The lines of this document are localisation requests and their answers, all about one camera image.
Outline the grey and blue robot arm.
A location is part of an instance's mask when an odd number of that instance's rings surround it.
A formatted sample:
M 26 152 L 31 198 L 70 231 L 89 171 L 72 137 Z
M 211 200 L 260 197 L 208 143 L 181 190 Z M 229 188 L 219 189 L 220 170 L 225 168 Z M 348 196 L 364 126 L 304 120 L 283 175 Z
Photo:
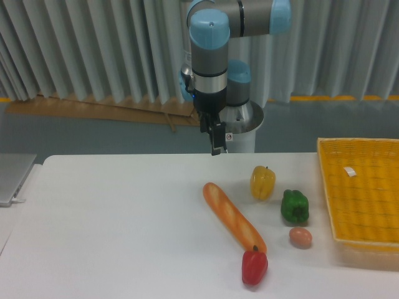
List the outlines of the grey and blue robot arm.
M 276 35 L 291 27 L 289 1 L 182 1 L 185 62 L 181 94 L 191 100 L 213 156 L 253 153 L 262 108 L 250 99 L 250 66 L 228 58 L 233 38 Z

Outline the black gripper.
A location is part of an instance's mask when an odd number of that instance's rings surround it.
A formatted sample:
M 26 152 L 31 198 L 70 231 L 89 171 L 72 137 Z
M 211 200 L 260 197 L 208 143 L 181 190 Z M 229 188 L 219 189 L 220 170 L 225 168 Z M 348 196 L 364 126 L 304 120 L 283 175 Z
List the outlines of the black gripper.
M 204 93 L 194 89 L 193 103 L 200 120 L 200 132 L 208 132 L 206 116 L 219 119 L 219 113 L 226 106 L 227 89 L 224 88 L 216 93 Z M 210 126 L 211 155 L 219 155 L 226 149 L 226 124 L 217 122 Z

